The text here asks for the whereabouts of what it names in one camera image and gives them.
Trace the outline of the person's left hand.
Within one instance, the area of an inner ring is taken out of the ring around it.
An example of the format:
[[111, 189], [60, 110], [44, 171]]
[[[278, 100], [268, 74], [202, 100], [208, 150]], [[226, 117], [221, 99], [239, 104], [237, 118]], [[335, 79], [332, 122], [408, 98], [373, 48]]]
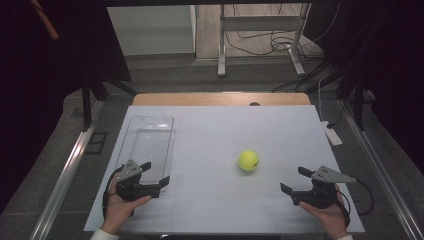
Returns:
[[124, 201], [116, 193], [116, 186], [117, 180], [116, 176], [114, 176], [106, 194], [106, 216], [100, 227], [102, 231], [111, 235], [117, 235], [118, 231], [131, 216], [132, 212], [152, 199], [151, 196], [144, 196], [135, 201]]

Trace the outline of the white board mat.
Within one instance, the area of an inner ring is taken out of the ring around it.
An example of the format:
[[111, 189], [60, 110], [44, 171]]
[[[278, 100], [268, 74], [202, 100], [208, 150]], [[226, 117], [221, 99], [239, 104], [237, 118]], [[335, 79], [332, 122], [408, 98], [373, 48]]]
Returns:
[[[123, 231], [157, 234], [280, 235], [319, 233], [319, 222], [280, 189], [308, 190], [298, 167], [338, 164], [312, 105], [131, 107], [125, 118], [172, 116], [170, 183], [138, 208]], [[241, 152], [259, 156], [255, 170]]]

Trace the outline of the brown wooden stick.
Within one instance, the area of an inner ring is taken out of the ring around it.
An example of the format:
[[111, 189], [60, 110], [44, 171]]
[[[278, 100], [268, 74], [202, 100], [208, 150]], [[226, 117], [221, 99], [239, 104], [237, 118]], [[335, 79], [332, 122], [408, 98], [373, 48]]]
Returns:
[[37, 12], [39, 18], [41, 19], [41, 22], [43, 23], [44, 27], [46, 28], [48, 34], [50, 37], [56, 41], [60, 39], [59, 34], [57, 33], [56, 29], [54, 28], [53, 24], [49, 20], [47, 14], [45, 13], [44, 9], [39, 4], [38, 0], [29, 0], [30, 3], [35, 8], [35, 11]]

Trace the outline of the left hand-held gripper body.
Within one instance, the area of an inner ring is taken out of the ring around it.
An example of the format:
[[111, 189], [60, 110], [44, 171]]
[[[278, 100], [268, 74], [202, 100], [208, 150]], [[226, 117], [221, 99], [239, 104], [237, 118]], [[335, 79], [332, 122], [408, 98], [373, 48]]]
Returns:
[[159, 184], [142, 184], [140, 182], [142, 174], [141, 168], [133, 160], [128, 160], [117, 169], [116, 193], [125, 201], [135, 201], [144, 196], [158, 198], [161, 187]]

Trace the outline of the clear plastic container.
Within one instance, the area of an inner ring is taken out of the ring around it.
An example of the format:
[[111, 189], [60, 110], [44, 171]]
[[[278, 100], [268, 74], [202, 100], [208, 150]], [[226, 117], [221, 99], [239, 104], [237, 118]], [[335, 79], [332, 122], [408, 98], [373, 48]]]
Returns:
[[128, 160], [138, 165], [151, 163], [142, 174], [142, 184], [158, 184], [169, 175], [175, 139], [172, 116], [134, 116], [130, 118], [119, 150], [117, 165]]

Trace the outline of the aluminium rail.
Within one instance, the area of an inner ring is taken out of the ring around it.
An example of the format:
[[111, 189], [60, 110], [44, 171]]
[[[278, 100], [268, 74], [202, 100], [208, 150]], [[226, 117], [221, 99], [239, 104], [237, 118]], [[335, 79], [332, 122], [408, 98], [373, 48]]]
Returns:
[[31, 233], [29, 240], [46, 240], [53, 226], [59, 209], [68, 192], [76, 170], [83, 157], [88, 142], [97, 125], [99, 115], [104, 106], [104, 101], [96, 100], [91, 110], [92, 120], [85, 131], [82, 131], [74, 144], [70, 155], [62, 169], [60, 176], [50, 194], [50, 197]]
[[424, 240], [424, 232], [418, 226], [418, 222], [413, 215], [413, 212], [407, 205], [404, 197], [400, 194], [393, 180], [390, 178], [386, 167], [383, 165], [379, 153], [373, 147], [366, 132], [361, 130], [354, 121], [353, 110], [342, 100], [339, 100], [338, 103], [340, 104], [345, 119], [347, 120], [359, 145], [365, 153], [371, 169], [376, 175], [380, 186], [382, 187], [388, 201], [394, 209], [394, 212], [409, 240]]

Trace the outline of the black metal stand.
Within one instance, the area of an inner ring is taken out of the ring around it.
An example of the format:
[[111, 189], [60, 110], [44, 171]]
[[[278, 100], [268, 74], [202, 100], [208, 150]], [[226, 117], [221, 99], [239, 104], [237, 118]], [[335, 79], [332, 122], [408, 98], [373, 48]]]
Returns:
[[104, 101], [108, 97], [108, 92], [104, 86], [104, 83], [110, 83], [113, 86], [123, 90], [129, 95], [136, 96], [138, 91], [125, 85], [121, 81], [115, 80], [104, 74], [99, 74], [97, 77], [83, 77], [82, 78], [82, 105], [83, 105], [83, 131], [86, 132], [93, 120], [92, 107], [91, 107], [91, 94], [99, 101]]
[[363, 120], [362, 120], [362, 113], [363, 113], [363, 104], [365, 102], [364, 100], [364, 80], [360, 76], [359, 73], [355, 73], [353, 70], [350, 70], [349, 68], [345, 68], [342, 70], [337, 71], [336, 73], [333, 73], [327, 77], [324, 77], [323, 79], [319, 80], [316, 84], [307, 87], [305, 90], [303, 90], [303, 93], [313, 93], [317, 91], [320, 87], [323, 87], [325, 85], [328, 85], [338, 79], [342, 79], [340, 82], [338, 88], [336, 89], [336, 98], [346, 100], [351, 92], [354, 92], [354, 100], [353, 100], [353, 120], [356, 123], [357, 127], [363, 131]]

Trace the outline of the yellow tennis ball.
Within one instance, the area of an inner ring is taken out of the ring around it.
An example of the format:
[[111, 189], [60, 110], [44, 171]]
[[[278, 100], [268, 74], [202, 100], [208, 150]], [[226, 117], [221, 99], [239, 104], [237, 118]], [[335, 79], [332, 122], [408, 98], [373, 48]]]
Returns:
[[259, 156], [253, 150], [245, 150], [240, 153], [238, 165], [242, 170], [253, 171], [259, 163]]

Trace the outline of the white metal desk frame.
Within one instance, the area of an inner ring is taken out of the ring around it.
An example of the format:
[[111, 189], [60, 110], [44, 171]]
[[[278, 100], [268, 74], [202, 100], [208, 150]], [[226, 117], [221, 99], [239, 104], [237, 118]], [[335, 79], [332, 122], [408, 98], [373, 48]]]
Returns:
[[220, 5], [220, 41], [218, 54], [218, 76], [224, 77], [225, 72], [225, 43], [224, 35], [227, 31], [288, 31], [295, 32], [293, 42], [287, 50], [298, 76], [305, 76], [306, 72], [299, 60], [298, 45], [303, 33], [304, 25], [310, 4], [306, 3], [298, 16], [226, 16], [224, 5]]

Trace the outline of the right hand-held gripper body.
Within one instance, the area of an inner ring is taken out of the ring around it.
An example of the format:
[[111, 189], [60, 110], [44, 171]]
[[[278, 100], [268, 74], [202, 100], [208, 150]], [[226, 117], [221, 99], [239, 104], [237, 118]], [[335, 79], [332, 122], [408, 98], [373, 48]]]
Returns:
[[291, 198], [294, 205], [298, 205], [302, 201], [319, 209], [328, 208], [337, 200], [336, 183], [356, 182], [355, 178], [326, 166], [321, 166], [313, 171], [310, 179], [312, 183], [311, 190], [292, 192]]

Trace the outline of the white cabinet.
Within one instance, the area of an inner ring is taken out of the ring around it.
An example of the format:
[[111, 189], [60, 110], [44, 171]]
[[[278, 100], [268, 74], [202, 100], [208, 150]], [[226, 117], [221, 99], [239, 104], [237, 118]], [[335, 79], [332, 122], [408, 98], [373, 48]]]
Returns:
[[107, 11], [126, 56], [195, 52], [194, 5], [108, 7]]

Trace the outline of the person's right hand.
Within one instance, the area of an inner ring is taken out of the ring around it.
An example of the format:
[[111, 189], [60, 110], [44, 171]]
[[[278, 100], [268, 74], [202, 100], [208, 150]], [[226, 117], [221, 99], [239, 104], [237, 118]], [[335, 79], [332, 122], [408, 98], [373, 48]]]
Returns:
[[344, 214], [345, 205], [340, 193], [337, 193], [337, 201], [325, 209], [316, 208], [302, 201], [299, 202], [299, 206], [320, 222], [330, 240], [351, 235], [347, 231]]

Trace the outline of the white power strip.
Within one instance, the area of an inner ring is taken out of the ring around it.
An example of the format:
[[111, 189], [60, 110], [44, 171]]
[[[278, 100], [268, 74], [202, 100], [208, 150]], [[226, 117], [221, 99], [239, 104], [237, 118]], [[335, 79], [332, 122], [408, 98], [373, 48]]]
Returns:
[[342, 140], [340, 139], [338, 134], [335, 132], [335, 130], [328, 127], [329, 125], [328, 121], [322, 121], [321, 125], [332, 146], [340, 146], [343, 144]]

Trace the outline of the dark curtain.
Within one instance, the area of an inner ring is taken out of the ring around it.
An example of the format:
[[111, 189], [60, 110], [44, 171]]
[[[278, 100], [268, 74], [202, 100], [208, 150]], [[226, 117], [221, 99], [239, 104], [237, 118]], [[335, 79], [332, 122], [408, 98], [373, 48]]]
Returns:
[[0, 214], [82, 78], [131, 79], [105, 6], [38, 2], [59, 40], [50, 37], [29, 0], [0, 0]]
[[389, 13], [361, 61], [372, 110], [424, 174], [424, 0], [350, 0], [311, 5], [304, 36], [335, 67], [359, 52], [380, 6]]

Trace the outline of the black floor frame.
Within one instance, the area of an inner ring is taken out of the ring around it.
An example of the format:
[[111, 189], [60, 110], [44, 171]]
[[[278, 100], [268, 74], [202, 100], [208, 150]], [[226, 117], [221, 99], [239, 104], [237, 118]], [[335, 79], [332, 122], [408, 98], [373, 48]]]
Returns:
[[107, 132], [94, 132], [86, 146], [87, 155], [100, 155], [107, 139]]

